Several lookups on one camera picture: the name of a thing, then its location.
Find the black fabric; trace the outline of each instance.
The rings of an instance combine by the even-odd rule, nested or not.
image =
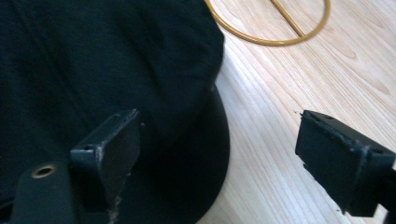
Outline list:
[[[164,158],[178,158],[169,171],[187,178],[174,189],[186,198],[183,190],[199,189],[188,173],[210,167],[213,179],[198,175],[206,184],[192,194],[207,192],[202,200],[210,203],[188,207],[203,213],[228,162],[224,111],[211,91],[222,44],[203,0],[0,1],[0,206],[12,203],[22,172],[46,161],[68,162],[69,150],[107,117],[137,108],[142,151],[134,172],[144,175],[131,177],[142,183],[133,189],[144,185],[137,180],[143,176],[165,176]],[[205,159],[194,164],[200,153]],[[183,162],[184,156],[192,161]],[[177,220],[163,213],[163,220]],[[198,213],[184,214],[189,218],[176,215],[180,223],[196,221]]]

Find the black bag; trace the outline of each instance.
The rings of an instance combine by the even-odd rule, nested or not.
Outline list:
[[[141,156],[120,223],[194,223],[217,197],[229,135],[214,86],[223,35],[203,0],[0,2],[0,214],[20,175],[137,108]],[[90,223],[106,223],[101,216]]]

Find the metal grommet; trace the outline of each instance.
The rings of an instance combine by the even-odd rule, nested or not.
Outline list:
[[[321,29],[323,29],[324,25],[326,24],[327,20],[330,17],[330,11],[331,11],[331,2],[330,0],[324,0],[324,14],[323,17],[318,24],[318,26],[311,31],[309,34],[304,34],[302,30],[297,26],[297,24],[294,22],[294,20],[291,18],[291,16],[286,12],[286,10],[276,1],[276,0],[271,0],[271,2],[274,4],[274,6],[277,8],[277,10],[282,14],[282,16],[285,18],[285,20],[289,23],[291,28],[297,33],[299,37],[290,39],[290,40],[265,40],[265,39],[260,39],[251,35],[244,34],[235,28],[233,28],[229,23],[227,23],[224,19],[221,18],[221,16],[216,12],[216,10],[213,8],[212,4],[210,3],[210,0],[205,0],[207,7],[211,11],[213,18],[218,22],[224,29],[226,29],[228,32],[231,34],[244,39],[250,43],[258,44],[258,45],[265,45],[265,46],[287,46],[287,45],[293,45],[297,44],[300,42],[303,42],[312,36],[316,35],[319,33]]]
[[[44,178],[49,175],[52,175],[56,171],[56,166],[49,164],[49,165],[44,165],[39,168],[37,168],[34,172],[32,172],[32,178],[38,179],[38,178]]]

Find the orange wire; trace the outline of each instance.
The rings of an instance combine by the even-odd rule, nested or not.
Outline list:
[[[327,20],[330,17],[330,12],[331,12],[331,1],[330,0],[324,0],[325,3],[325,8],[324,8],[324,14],[323,17],[318,24],[318,26],[311,31],[309,34],[305,35],[301,29],[297,26],[297,24],[294,22],[294,20],[291,18],[291,16],[286,12],[286,10],[276,1],[276,0],[271,0],[271,2],[276,6],[276,8],[279,10],[279,12],[282,14],[282,16],[285,18],[285,20],[290,24],[290,26],[293,28],[293,30],[300,36],[295,39],[290,39],[290,40],[265,40],[265,39],[260,39],[251,35],[247,35],[245,33],[242,33],[238,31],[237,29],[233,28],[229,23],[227,23],[213,8],[212,4],[210,3],[210,0],[205,0],[209,10],[211,11],[213,18],[228,32],[231,34],[244,39],[248,42],[258,44],[258,45],[265,45],[265,46],[287,46],[287,45],[293,45],[297,44],[300,42],[303,42],[314,35],[317,35],[321,29],[325,26]]]

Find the wooden floor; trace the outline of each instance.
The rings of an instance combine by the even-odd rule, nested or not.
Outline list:
[[[270,0],[211,0],[250,35],[294,38]],[[322,0],[278,0],[308,33]],[[382,223],[343,216],[294,154],[305,109],[340,119],[396,149],[396,1],[332,0],[316,37],[291,47],[250,44],[223,31],[217,81],[231,131],[229,173],[206,223]]]

